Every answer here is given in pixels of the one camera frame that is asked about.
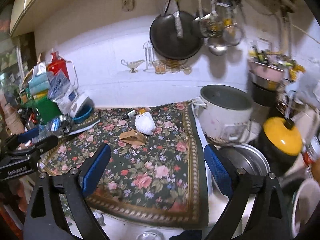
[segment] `red bottle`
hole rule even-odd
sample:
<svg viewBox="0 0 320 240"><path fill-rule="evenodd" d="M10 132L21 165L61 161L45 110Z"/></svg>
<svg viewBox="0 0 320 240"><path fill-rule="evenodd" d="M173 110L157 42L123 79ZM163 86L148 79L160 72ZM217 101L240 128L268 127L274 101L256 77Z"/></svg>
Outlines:
<svg viewBox="0 0 320 240"><path fill-rule="evenodd" d="M63 58L58 58L57 51L52 52L51 55L52 55L52 61L48 65L48 71L52 71L53 74L55 75L60 69L62 69L62 72L69 79L66 61Z"/></svg>

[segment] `white plate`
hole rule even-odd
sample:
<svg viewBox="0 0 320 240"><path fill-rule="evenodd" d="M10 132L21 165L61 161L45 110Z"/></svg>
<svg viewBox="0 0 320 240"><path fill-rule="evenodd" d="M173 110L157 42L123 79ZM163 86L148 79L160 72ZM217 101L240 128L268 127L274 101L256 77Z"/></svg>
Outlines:
<svg viewBox="0 0 320 240"><path fill-rule="evenodd" d="M320 186L313 179L306 179L299 187L293 203L291 230L296 237L300 227L305 225L320 201Z"/></svg>

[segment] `metal screw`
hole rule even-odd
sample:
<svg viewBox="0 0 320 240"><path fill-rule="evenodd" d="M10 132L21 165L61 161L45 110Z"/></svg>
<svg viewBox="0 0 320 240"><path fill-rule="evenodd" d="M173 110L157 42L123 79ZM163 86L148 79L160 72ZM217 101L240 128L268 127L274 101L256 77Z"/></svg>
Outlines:
<svg viewBox="0 0 320 240"><path fill-rule="evenodd" d="M47 176L47 173L46 172L43 172L40 174L39 178L43 179Z"/></svg>
<svg viewBox="0 0 320 240"><path fill-rule="evenodd" d="M238 172L240 175L244 175L244 174L245 174L245 169L244 169L244 168L238 168L238 169L237 169L237 172Z"/></svg>
<svg viewBox="0 0 320 240"><path fill-rule="evenodd" d="M268 176L269 176L270 179L275 179L276 178L276 175L274 173L272 173L272 172L270 172L268 174Z"/></svg>
<svg viewBox="0 0 320 240"><path fill-rule="evenodd" d="M77 174L77 172L78 172L78 168L72 168L72 169L70 170L70 173L71 173L72 175Z"/></svg>

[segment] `floral tablecloth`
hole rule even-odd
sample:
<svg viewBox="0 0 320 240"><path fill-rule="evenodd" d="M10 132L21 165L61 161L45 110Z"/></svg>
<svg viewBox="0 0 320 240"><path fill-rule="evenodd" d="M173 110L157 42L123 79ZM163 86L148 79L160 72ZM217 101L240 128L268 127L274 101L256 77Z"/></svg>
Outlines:
<svg viewBox="0 0 320 240"><path fill-rule="evenodd" d="M119 140L121 132L134 129L125 120L129 110L100 110L101 121L93 128L46 153L42 171L66 173L92 156L101 143L108 143L111 160L95 193L86 199L89 206L154 226L207 226L205 164L191 103L146 107L156 130L143 146Z"/></svg>

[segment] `blue gripper pad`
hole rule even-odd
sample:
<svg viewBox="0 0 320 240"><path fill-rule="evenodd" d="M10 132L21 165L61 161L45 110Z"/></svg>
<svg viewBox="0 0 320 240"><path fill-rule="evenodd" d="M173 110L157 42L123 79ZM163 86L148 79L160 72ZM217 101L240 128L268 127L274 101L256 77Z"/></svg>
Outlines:
<svg viewBox="0 0 320 240"><path fill-rule="evenodd" d="M220 192L231 199L233 196L231 177L209 145L204 148L204 159L218 185Z"/></svg>
<svg viewBox="0 0 320 240"><path fill-rule="evenodd" d="M39 136L38 128L33 128L25 133L21 133L18 135L18 142L19 143L26 143L34 137Z"/></svg>
<svg viewBox="0 0 320 240"><path fill-rule="evenodd" d="M83 178L82 194L85 198L93 194L95 191L97 184L99 183L99 180L111 158L111 149L108 144L105 144L100 152L98 152L99 150L100 148L93 155L93 157L95 157L95 155L98 154L98 157L95 159Z"/></svg>

